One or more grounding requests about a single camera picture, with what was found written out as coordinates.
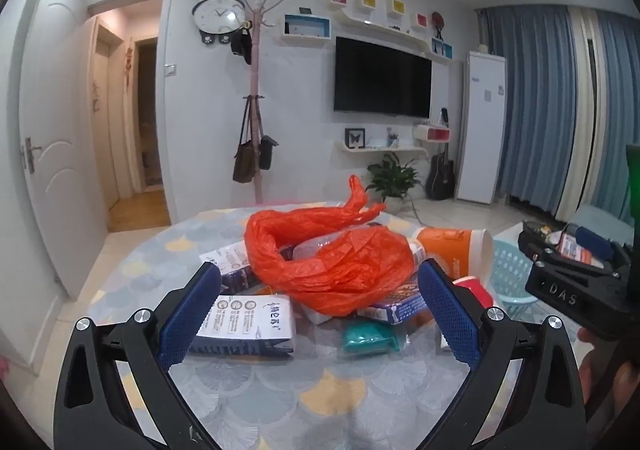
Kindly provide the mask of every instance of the teal packet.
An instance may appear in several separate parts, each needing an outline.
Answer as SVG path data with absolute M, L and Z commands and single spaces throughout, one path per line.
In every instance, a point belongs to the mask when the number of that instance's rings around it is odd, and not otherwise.
M 396 333 L 390 325 L 379 322 L 356 322 L 342 334 L 342 349 L 347 354 L 399 351 Z

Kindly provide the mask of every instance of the television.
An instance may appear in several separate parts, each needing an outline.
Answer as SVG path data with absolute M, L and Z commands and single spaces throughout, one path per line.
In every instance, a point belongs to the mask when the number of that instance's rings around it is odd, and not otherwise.
M 335 40 L 334 111 L 428 118 L 431 60 L 361 40 Z

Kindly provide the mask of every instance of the blue curtain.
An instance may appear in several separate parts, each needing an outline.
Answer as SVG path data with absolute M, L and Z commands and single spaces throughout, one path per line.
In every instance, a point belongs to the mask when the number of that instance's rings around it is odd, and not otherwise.
M 523 5 L 484 13 L 489 50 L 507 59 L 498 188 L 555 215 L 571 159 L 577 106 L 569 11 Z
M 591 204 L 632 224 L 625 148 L 640 143 L 640 21 L 598 11 L 607 70 L 607 124 Z

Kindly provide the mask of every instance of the light blue laundry basket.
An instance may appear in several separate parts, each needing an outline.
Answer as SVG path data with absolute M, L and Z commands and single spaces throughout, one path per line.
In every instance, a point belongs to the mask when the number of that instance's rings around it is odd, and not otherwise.
M 527 314 L 538 299 L 524 289 L 532 262 L 517 246 L 504 241 L 494 241 L 494 271 L 491 284 L 504 304 L 510 318 Z

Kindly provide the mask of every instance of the potted plant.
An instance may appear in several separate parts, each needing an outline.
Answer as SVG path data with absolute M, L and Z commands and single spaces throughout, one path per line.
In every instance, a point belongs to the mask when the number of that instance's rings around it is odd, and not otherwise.
M 385 154 L 382 163 L 367 167 L 371 175 L 371 183 L 366 190 L 373 188 L 380 192 L 382 201 L 386 205 L 386 212 L 389 214 L 397 214 L 402 208 L 409 189 L 420 183 L 417 179 L 418 171 L 410 167 L 412 161 L 400 165 L 399 158 L 395 153 L 391 153 Z

